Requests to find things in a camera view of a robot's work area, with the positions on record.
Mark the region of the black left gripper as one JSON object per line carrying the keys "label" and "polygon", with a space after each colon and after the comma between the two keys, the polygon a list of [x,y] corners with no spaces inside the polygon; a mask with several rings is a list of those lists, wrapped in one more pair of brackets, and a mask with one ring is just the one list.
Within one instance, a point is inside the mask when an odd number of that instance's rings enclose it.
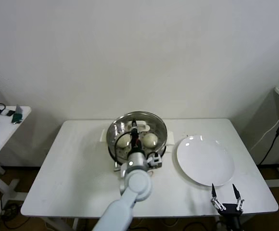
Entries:
{"label": "black left gripper", "polygon": [[131,134],[131,150],[132,151],[140,151],[141,150],[141,142],[139,140],[139,131],[136,128],[137,122],[136,119],[132,120],[132,130],[130,132]]}

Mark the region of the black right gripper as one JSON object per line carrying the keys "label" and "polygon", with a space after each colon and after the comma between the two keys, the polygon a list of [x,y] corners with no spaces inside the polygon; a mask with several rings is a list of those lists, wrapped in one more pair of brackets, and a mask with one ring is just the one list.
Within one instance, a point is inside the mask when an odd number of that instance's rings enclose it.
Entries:
{"label": "black right gripper", "polygon": [[240,216],[243,212],[244,199],[241,198],[240,192],[234,184],[232,184],[234,194],[237,200],[236,204],[222,204],[217,199],[215,186],[212,183],[211,191],[211,203],[214,208],[218,211],[219,215],[225,219],[225,224],[228,231],[241,231],[242,225],[240,222]]}

